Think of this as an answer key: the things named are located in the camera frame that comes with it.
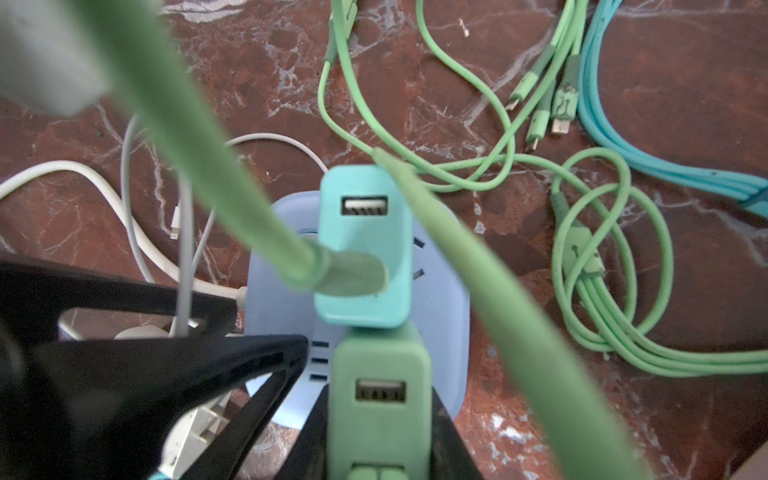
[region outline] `gray cable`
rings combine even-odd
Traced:
[[[214,229],[215,221],[216,221],[216,211],[211,210],[210,215],[208,215],[208,221],[205,223],[203,234],[200,235],[200,240],[198,240],[197,250],[195,250],[194,252],[194,258],[192,259],[193,272],[197,272],[197,265],[200,263],[200,259],[203,258],[203,251],[205,250],[205,244],[208,242],[208,237],[210,237],[210,231]]]
[[[170,336],[187,336],[192,309],[192,257],[194,255],[194,205],[192,185],[179,177],[181,218],[179,223],[179,285],[176,289],[176,316],[170,325]]]
[[[136,232],[134,231],[134,218],[131,216],[131,144],[138,124],[138,115],[131,117],[128,126],[125,129],[123,137],[123,147],[120,153],[120,193],[123,200],[123,213],[125,215],[125,230],[128,233],[128,243],[131,245],[131,252],[134,254],[136,265],[141,271],[144,280],[154,283],[154,277],[141,256],[138,242],[136,241]]]

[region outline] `usb connector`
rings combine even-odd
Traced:
[[[581,56],[571,55],[565,62],[563,79],[554,93],[552,102],[552,133],[565,135],[576,118],[578,105],[578,69]]]
[[[372,215],[384,216],[387,214],[387,197],[342,197],[342,215]]]
[[[560,228],[560,223],[571,209],[568,199],[563,192],[555,192],[549,196],[549,203],[554,212],[555,222]],[[582,222],[576,220],[565,234],[565,246],[563,248],[563,273],[567,276],[573,270],[578,257],[584,253],[587,244],[592,240],[592,231]],[[605,265],[600,254],[595,250],[580,275],[584,278],[593,276],[605,276]]]
[[[515,87],[512,95],[509,96],[509,102],[507,102],[507,110],[513,111],[521,101],[525,100],[530,95],[533,87],[538,83],[539,78],[544,74],[544,69],[554,56],[555,47],[552,44],[547,45],[547,48],[538,56],[536,62],[531,67],[520,83]]]
[[[406,383],[391,380],[358,380],[355,399],[368,402],[406,402]]]
[[[179,206],[174,207],[174,215],[170,219],[170,239],[179,240],[179,230],[181,228],[181,217]]]
[[[528,125],[528,133],[525,135],[526,150],[528,152],[535,151],[536,147],[538,147],[538,142],[547,134],[549,111],[552,108],[552,97],[554,97],[554,83],[549,85],[531,116],[531,123]]]

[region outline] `white cable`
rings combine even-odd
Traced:
[[[320,158],[317,156],[317,154],[315,154],[315,152],[311,151],[306,145],[300,143],[299,141],[291,137],[286,137],[285,135],[271,134],[271,133],[257,133],[257,134],[242,135],[240,137],[236,137],[228,141],[227,146],[241,144],[243,142],[251,141],[251,140],[274,140],[274,141],[282,141],[284,143],[293,145],[294,147],[300,149],[302,152],[307,154],[307,156],[312,158],[312,160],[315,162],[315,164],[317,164],[318,167],[320,167],[320,170],[322,170],[323,173],[328,172],[328,167],[326,167],[326,165],[323,163],[322,160],[320,160]],[[0,184],[0,200],[3,200],[11,192],[15,191],[22,185],[34,180],[35,178],[42,177],[43,175],[51,174],[59,171],[71,171],[87,178],[99,190],[101,195],[104,196],[104,199],[107,201],[107,203],[115,212],[115,214],[118,216],[118,219],[120,219],[120,222],[122,222],[124,226],[126,225],[122,200],[118,196],[118,194],[114,191],[114,189],[110,186],[110,184],[107,183],[107,181],[92,168],[88,167],[87,165],[80,164],[74,161],[67,161],[67,160],[49,161],[43,164],[35,165],[34,167],[27,168],[26,170],[23,170],[17,173],[13,177],[10,177],[9,179],[7,179],[6,181]],[[178,281],[179,269],[176,266],[176,264],[171,262],[168,258],[165,257],[165,255],[162,254],[162,252],[160,252],[157,249],[157,247],[149,240],[149,238],[147,237],[147,234],[141,229],[141,227],[139,227],[135,219],[131,219],[131,220],[133,222],[134,231],[136,233],[137,244],[141,249],[141,251],[144,252],[147,258],[149,258],[149,260],[151,260],[152,263],[154,263],[160,270],[165,272],[171,279],[173,279],[174,281]],[[203,242],[203,240],[207,240],[207,237],[205,237],[205,233],[200,238],[200,246],[198,248],[204,247],[205,242]],[[244,297],[245,297],[245,292],[243,287],[239,289],[235,289],[228,286],[215,285],[213,283],[208,283],[196,278],[193,281],[193,290],[199,293],[208,293],[210,295],[223,296],[226,298],[236,299],[238,300],[238,306],[240,308],[243,307],[243,305],[241,304],[242,300],[244,300]]]
[[[120,152],[120,193],[123,196],[123,216],[129,218],[131,216],[131,144],[134,138],[134,132],[138,124],[138,115],[131,117],[128,122],[128,126],[125,128],[125,136],[123,137],[123,147]],[[131,246],[131,253],[134,255],[136,265],[139,267],[141,276],[145,282],[155,283],[152,273],[147,268],[147,264],[144,262],[144,257],[141,256],[139,251],[138,242],[136,241],[136,233],[134,232],[134,223],[127,222],[125,224],[125,230],[128,233],[128,244]]]
[[[17,173],[13,177],[0,184],[0,200],[7,197],[8,194],[19,188],[21,185],[24,185],[34,180],[35,178],[58,171],[75,172],[89,179],[89,181],[96,186],[99,192],[101,192],[101,195],[104,196],[104,199],[106,199],[107,203],[109,203],[109,206],[112,207],[112,210],[118,216],[120,222],[122,222],[123,225],[126,224],[122,200],[118,194],[115,193],[110,184],[108,184],[107,181],[101,175],[96,173],[96,171],[92,168],[74,161],[49,161],[43,164],[35,165],[34,167],[30,167]],[[139,248],[141,248],[141,251],[144,252],[149,260],[157,265],[160,270],[163,270],[173,280],[178,281],[179,268],[176,266],[176,264],[166,258],[165,255],[163,255],[149,240],[147,234],[145,234],[141,227],[139,227],[138,223],[136,223],[136,220],[132,220],[134,223],[134,230],[136,232],[136,240]],[[237,297],[238,289],[228,286],[214,285],[213,283],[195,279],[193,290],[200,293],[208,293],[210,295],[224,296],[226,298],[233,299]]]
[[[58,328],[62,332],[64,332],[67,335],[69,335],[73,340],[77,340],[79,342],[79,341],[85,339],[77,330],[75,330],[74,328],[72,328],[71,326],[67,325],[66,323],[64,323],[61,320],[58,321]]]
[[[192,310],[192,258],[194,256],[194,205],[192,204],[192,185],[189,180],[179,177],[179,197],[181,200],[181,224],[179,227],[179,286],[176,288],[176,316],[170,325],[171,337],[187,336]]]
[[[208,221],[205,223],[203,233],[200,235],[200,242],[197,245],[197,250],[194,252],[194,258],[192,259],[192,271],[197,272],[197,265],[200,263],[200,259],[203,258],[203,252],[205,251],[205,244],[208,243],[208,237],[210,232],[214,229],[214,222],[216,221],[216,211],[211,210],[208,215]]]
[[[301,143],[300,141],[296,140],[295,138],[286,137],[285,135],[280,134],[268,134],[268,133],[259,133],[259,134],[248,134],[248,135],[240,135],[239,137],[235,137],[232,140],[225,143],[228,147],[231,145],[237,145],[242,144],[243,142],[251,141],[251,140],[275,140],[275,141],[282,141],[283,143],[286,143],[288,145],[293,145],[294,147],[298,148],[309,158],[314,160],[314,162],[317,164],[318,167],[320,167],[320,170],[323,171],[324,174],[328,173],[328,167],[323,163],[322,160],[320,160],[320,157],[317,156],[317,154],[310,150],[309,147],[307,147],[305,144]]]

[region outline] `usb charger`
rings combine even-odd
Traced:
[[[328,323],[371,328],[402,325],[411,309],[413,217],[394,180],[375,165],[334,167],[320,184],[318,241],[332,250],[369,253],[389,275],[384,290],[365,296],[316,293]]]

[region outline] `cable connector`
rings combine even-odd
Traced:
[[[520,80],[520,83],[518,83],[518,86],[515,87],[512,94],[509,95],[509,102],[507,103],[506,107],[508,111],[513,111],[521,101],[525,100],[528,94],[531,93],[531,90],[533,90],[533,87],[536,86],[538,78],[538,74],[534,73],[533,71],[523,75],[523,78]]]
[[[554,51],[554,45],[547,45],[547,48],[545,48],[541,55],[536,59],[531,70],[523,75],[522,80],[520,80],[518,86],[515,87],[515,90],[509,96],[509,102],[506,107],[508,111],[513,111],[521,101],[525,100],[526,97],[530,95],[533,87],[538,83],[541,74],[544,73],[547,64],[554,56]]]
[[[357,19],[357,0],[344,0],[344,32],[346,37],[352,34],[352,28]],[[333,13],[328,18],[328,47],[326,48],[325,61],[333,64],[339,55],[338,46],[333,38]]]
[[[578,105],[578,69],[581,55],[571,55],[565,61],[563,79],[554,93],[552,102],[552,133],[565,135],[571,129],[571,122],[576,118]]]
[[[525,135],[526,151],[534,151],[538,142],[544,138],[549,125],[549,110],[537,110],[533,112],[531,123],[528,125],[528,133]]]
[[[563,192],[555,192],[550,195],[549,203],[552,205],[554,218],[559,228],[571,206],[568,205],[568,199],[565,198]],[[568,275],[573,270],[576,259],[584,252],[590,240],[592,240],[592,231],[582,222],[575,220],[565,234],[565,246],[563,249],[563,273],[565,275]],[[581,275],[587,278],[605,276],[605,265],[597,250],[592,254],[587,264],[584,265]]]
[[[179,240],[179,231],[181,229],[181,212],[179,206],[174,207],[174,215],[170,219],[170,239]]]
[[[531,123],[528,125],[528,133],[525,135],[525,143],[528,146],[527,151],[532,152],[538,147],[538,142],[547,133],[549,124],[549,111],[552,108],[552,97],[554,97],[554,83],[549,85],[544,96],[536,105],[536,110],[531,117]]]

